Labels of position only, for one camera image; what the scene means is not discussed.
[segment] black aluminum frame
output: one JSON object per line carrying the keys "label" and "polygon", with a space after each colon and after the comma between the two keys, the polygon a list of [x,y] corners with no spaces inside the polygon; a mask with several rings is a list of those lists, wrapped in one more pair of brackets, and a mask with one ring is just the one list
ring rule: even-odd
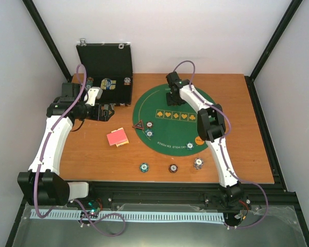
{"label": "black aluminum frame", "polygon": [[[44,22],[42,21],[32,0],[23,0],[31,17],[37,25],[41,35],[52,52],[56,62],[61,68],[67,81],[71,81],[70,75],[58,49],[55,46]],[[254,108],[264,147],[270,163],[274,184],[263,184],[262,187],[267,193],[270,205],[291,205],[295,208],[299,223],[301,225],[305,241],[309,246],[309,231],[295,192],[288,192],[283,178],[283,174],[273,147],[261,104],[256,93],[254,81],[260,73],[262,67],[278,43],[284,30],[296,13],[302,0],[292,0],[263,51],[250,76],[245,76],[246,85],[249,91],[250,99]],[[205,203],[205,199],[210,195],[216,194],[219,189],[218,184],[197,184],[197,183],[133,183],[133,182],[90,182],[90,194],[101,197],[104,207],[116,207],[124,203],[150,203],[150,204],[188,204],[197,205],[201,208],[215,209],[219,212],[229,213],[230,210],[223,209],[212,203]],[[245,194],[253,205],[264,205],[263,195],[258,188],[252,185],[243,185]],[[9,235],[6,246],[13,245],[18,226],[25,208],[26,200],[22,200],[20,209],[16,216],[14,225]]]}

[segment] green poker mat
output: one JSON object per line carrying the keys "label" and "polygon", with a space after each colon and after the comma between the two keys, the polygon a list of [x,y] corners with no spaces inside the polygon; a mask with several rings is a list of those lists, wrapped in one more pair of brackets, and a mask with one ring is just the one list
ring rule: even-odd
{"label": "green poker mat", "polygon": [[[197,91],[209,102],[214,100],[204,91]],[[188,156],[204,150],[207,146],[197,133],[197,114],[189,104],[171,105],[166,103],[166,93],[170,92],[167,84],[153,87],[137,101],[133,111],[133,124],[140,120],[144,130],[135,129],[137,135],[149,148],[170,156]],[[153,136],[148,137],[145,131],[147,122],[152,122]],[[187,143],[194,148],[188,150]]]}

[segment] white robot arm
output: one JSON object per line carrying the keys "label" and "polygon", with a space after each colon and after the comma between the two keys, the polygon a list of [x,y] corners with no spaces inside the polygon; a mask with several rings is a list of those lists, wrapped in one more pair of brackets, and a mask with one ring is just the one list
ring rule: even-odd
{"label": "white robot arm", "polygon": [[[208,109],[209,106],[206,105],[210,104],[212,105],[213,103],[207,101],[204,97],[200,95],[200,93],[197,92],[195,87],[193,85],[185,85],[180,89],[180,97],[182,100],[184,100],[186,103],[188,103],[196,113],[198,113],[199,110],[201,109]],[[206,144],[209,146],[209,148],[212,151],[212,156],[215,161],[216,169],[219,174],[219,183],[222,187],[227,187],[227,186],[233,186],[237,184],[237,179],[234,178],[231,173],[227,170],[225,162],[223,160],[222,152],[220,149],[220,138],[214,139],[214,141],[206,140]],[[224,151],[224,156],[225,159],[228,163],[228,166],[230,167],[230,171],[234,173],[229,154],[227,151],[227,146],[226,146],[226,139],[223,137],[221,139],[221,145],[223,147]]]}
{"label": "white robot arm", "polygon": [[[73,92],[73,83],[68,88]],[[88,90],[85,99],[68,112],[66,117],[62,118],[58,124],[53,126],[68,109],[74,100],[74,94],[67,97],[66,91],[62,94],[58,102],[50,104],[47,109],[46,129],[41,141],[36,158],[32,162],[27,172],[20,172],[18,184],[30,205],[33,205],[33,187],[35,174],[39,164],[39,182],[38,182],[38,204],[39,205],[65,205],[68,201],[76,198],[84,198],[88,195],[89,185],[87,182],[67,183],[59,177],[59,165],[64,144],[67,136],[72,129],[75,119],[91,119],[96,121],[108,121],[114,114],[110,105],[96,104],[95,100],[101,97],[102,90],[99,87],[92,87]]]}
{"label": "white robot arm", "polygon": [[189,80],[181,80],[176,72],[169,73],[166,79],[170,87],[170,92],[166,94],[167,104],[182,105],[188,103],[197,113],[198,134],[212,151],[219,173],[222,201],[225,205],[228,205],[230,202],[240,199],[243,196],[243,190],[238,179],[232,175],[235,172],[224,137],[226,130],[224,117],[215,110],[218,109],[222,112],[222,107],[202,97]]}

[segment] wooden table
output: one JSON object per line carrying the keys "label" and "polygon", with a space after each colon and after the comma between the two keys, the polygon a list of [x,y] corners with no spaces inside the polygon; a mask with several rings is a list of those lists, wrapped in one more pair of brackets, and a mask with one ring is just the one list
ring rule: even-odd
{"label": "wooden table", "polygon": [[[115,115],[108,122],[86,120],[79,131],[71,132],[63,150],[60,176],[66,180],[218,183],[209,149],[190,156],[167,156],[148,148],[132,128],[135,103],[150,88],[167,83],[165,76],[135,74],[131,106],[116,107]],[[189,77],[180,74],[180,78]],[[231,121],[227,147],[237,175],[244,180],[273,183],[244,75],[197,74],[194,85],[221,104]],[[121,127],[125,129],[129,144],[119,148],[109,146],[107,134]],[[193,167],[196,157],[204,160],[201,170]],[[147,173],[139,170],[143,162],[149,164]],[[177,173],[169,173],[172,163],[178,165]]]}

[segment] white wall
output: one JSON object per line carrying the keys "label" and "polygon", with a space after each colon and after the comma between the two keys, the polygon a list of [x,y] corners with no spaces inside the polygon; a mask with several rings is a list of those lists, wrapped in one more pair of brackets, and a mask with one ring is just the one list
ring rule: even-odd
{"label": "white wall", "polygon": [[22,200],[18,173],[34,159],[63,81],[23,2],[0,0],[0,246]]}
{"label": "white wall", "polygon": [[286,184],[309,227],[309,0],[255,81]]}
{"label": "white wall", "polygon": [[131,42],[136,73],[166,73],[191,59],[198,73],[249,75],[290,0],[34,2],[70,73],[79,61],[75,45],[86,38]]}

